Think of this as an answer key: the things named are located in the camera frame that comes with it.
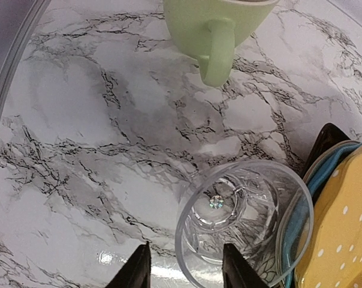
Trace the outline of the black floral square plate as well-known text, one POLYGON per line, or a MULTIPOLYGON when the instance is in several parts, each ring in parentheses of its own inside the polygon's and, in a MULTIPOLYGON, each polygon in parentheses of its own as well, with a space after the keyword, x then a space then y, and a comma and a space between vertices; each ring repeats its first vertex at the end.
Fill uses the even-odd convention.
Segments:
POLYGON ((282 276, 275 278, 271 287, 292 287, 293 264, 295 257, 300 255, 302 250, 299 240, 303 236, 303 241, 306 242, 306 234, 309 231, 310 208, 319 199, 336 167, 360 145, 360 142, 350 139, 332 123, 325 124, 319 132, 301 172, 311 200, 307 200, 306 196, 294 196, 282 217, 282 227, 277 233, 274 262, 276 271, 282 276))

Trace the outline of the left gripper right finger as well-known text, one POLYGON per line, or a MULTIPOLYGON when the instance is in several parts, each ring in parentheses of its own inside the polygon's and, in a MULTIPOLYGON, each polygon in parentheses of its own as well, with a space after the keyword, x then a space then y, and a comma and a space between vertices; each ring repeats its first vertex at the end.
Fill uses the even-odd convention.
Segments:
POLYGON ((268 288, 236 246, 224 244, 222 274, 225 288, 268 288))

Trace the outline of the blue polka dot plate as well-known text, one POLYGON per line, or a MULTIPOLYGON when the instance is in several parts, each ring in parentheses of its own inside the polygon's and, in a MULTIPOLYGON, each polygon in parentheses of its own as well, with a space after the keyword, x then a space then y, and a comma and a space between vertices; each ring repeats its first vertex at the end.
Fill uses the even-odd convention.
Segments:
POLYGON ((362 143, 345 142, 322 154, 304 181, 315 201, 295 201, 278 239, 277 269, 297 266, 283 287, 362 287, 362 143))

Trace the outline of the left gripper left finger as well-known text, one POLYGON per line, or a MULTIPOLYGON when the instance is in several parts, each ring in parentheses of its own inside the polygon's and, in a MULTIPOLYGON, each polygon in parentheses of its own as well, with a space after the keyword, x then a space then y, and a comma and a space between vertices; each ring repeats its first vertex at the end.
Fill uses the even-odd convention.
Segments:
POLYGON ((105 288, 149 288, 150 275, 151 253, 146 242, 137 247, 105 288))

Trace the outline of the clear glass blue flower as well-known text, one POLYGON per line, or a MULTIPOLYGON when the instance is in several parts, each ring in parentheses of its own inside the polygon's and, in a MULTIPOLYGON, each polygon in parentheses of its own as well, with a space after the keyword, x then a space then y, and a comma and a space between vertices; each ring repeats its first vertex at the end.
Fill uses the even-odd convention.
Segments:
POLYGON ((269 287, 291 287, 313 230, 312 195, 293 170, 242 160, 196 172, 179 192, 177 262, 195 287, 221 287, 233 244, 269 287))

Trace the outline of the pale green mug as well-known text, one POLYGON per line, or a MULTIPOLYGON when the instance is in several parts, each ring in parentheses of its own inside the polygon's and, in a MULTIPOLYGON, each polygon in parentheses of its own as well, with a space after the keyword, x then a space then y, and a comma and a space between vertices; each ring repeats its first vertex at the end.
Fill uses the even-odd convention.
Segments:
POLYGON ((183 54, 197 60, 202 82, 223 85, 231 72, 234 50, 266 19, 277 1, 163 2, 168 31, 183 54))

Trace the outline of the left aluminium frame post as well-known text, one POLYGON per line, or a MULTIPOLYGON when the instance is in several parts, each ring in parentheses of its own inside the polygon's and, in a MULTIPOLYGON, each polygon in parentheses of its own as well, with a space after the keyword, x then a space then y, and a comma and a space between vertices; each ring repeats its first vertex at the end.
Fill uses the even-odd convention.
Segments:
POLYGON ((20 58, 49 4, 48 0, 0 1, 0 118, 20 58))

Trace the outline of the orange polka dot plate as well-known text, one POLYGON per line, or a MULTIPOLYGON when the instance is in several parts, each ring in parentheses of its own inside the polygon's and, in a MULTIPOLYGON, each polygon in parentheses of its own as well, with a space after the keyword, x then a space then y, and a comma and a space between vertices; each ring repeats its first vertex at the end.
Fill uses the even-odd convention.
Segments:
POLYGON ((296 287, 362 287, 362 145, 321 171, 312 238, 295 268, 296 287))

